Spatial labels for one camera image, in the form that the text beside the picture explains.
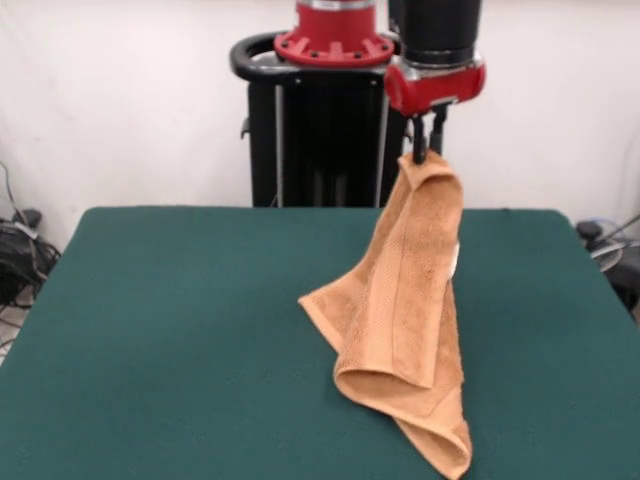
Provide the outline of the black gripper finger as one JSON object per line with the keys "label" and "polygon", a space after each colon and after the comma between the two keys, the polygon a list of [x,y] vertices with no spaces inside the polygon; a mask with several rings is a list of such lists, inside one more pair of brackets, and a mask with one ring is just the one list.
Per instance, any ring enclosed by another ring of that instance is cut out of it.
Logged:
{"label": "black gripper finger", "polygon": [[414,164],[422,164],[426,160],[427,151],[424,117],[414,115],[411,117],[411,122],[413,126],[412,161]]}
{"label": "black gripper finger", "polygon": [[443,150],[444,124],[447,120],[447,106],[436,106],[433,111],[434,118],[429,136],[429,148],[431,151],[441,154]]}

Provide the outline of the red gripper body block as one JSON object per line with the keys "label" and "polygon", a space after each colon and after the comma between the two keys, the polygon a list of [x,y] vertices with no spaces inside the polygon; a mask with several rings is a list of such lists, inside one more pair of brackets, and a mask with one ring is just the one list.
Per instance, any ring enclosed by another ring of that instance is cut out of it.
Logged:
{"label": "red gripper body block", "polygon": [[418,68],[401,58],[385,72],[384,86],[391,107],[404,116],[423,115],[440,105],[476,98],[486,81],[486,63],[478,52],[461,66]]}

